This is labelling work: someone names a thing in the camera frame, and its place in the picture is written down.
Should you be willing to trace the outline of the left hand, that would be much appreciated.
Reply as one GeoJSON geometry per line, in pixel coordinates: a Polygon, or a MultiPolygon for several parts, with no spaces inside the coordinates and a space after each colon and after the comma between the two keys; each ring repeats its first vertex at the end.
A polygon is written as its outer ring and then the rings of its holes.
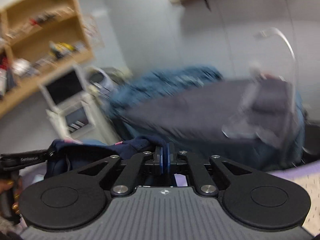
{"type": "Polygon", "coordinates": [[[22,192],[22,181],[18,173],[1,177],[1,218],[15,227],[20,223],[21,215],[18,199],[22,192]]]}

